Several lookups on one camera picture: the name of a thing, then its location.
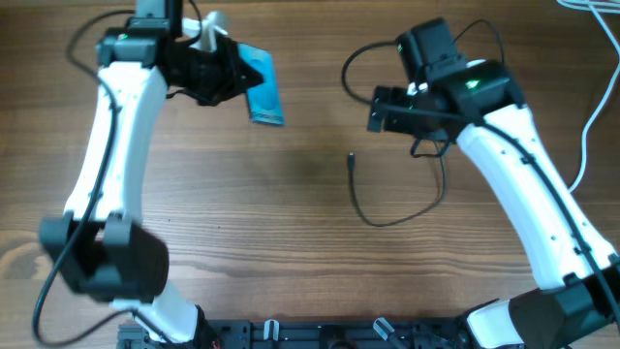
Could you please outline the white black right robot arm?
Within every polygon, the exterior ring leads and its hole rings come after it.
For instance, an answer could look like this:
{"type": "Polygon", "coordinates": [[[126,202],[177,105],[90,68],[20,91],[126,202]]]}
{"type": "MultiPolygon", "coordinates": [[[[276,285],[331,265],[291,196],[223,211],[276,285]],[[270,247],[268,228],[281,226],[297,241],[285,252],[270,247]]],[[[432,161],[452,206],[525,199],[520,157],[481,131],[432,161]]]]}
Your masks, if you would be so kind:
{"type": "Polygon", "coordinates": [[[369,130],[457,145],[509,217],[536,282],[533,291],[465,314],[470,345],[564,348],[617,324],[618,253],[559,176],[505,63],[467,59],[440,18],[395,45],[409,84],[374,90],[369,130]]]}

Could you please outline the blue screen Galaxy smartphone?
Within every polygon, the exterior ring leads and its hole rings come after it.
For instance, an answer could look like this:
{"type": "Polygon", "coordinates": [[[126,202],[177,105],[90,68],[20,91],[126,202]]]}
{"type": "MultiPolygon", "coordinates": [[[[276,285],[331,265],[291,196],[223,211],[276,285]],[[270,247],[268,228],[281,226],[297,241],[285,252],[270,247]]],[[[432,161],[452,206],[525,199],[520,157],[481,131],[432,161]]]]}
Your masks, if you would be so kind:
{"type": "Polygon", "coordinates": [[[272,54],[247,44],[239,44],[238,50],[240,58],[263,78],[263,82],[246,91],[251,121],[284,126],[285,115],[280,101],[272,54]]]}

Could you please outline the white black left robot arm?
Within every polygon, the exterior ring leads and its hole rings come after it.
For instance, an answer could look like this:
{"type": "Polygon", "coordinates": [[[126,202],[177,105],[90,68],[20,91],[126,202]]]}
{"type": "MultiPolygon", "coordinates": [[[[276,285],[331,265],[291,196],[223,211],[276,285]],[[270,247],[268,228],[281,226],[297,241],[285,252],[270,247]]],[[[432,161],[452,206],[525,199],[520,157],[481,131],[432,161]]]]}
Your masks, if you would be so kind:
{"type": "Polygon", "coordinates": [[[40,243],[51,277],[108,304],[157,348],[220,348],[203,310],[170,281],[166,245],[142,226],[142,185],[156,120],[186,95],[215,107],[244,96],[258,123],[282,125],[270,54],[233,40],[223,13],[187,18],[179,1],[139,1],[97,45],[94,123],[63,214],[47,218],[40,243]]]}

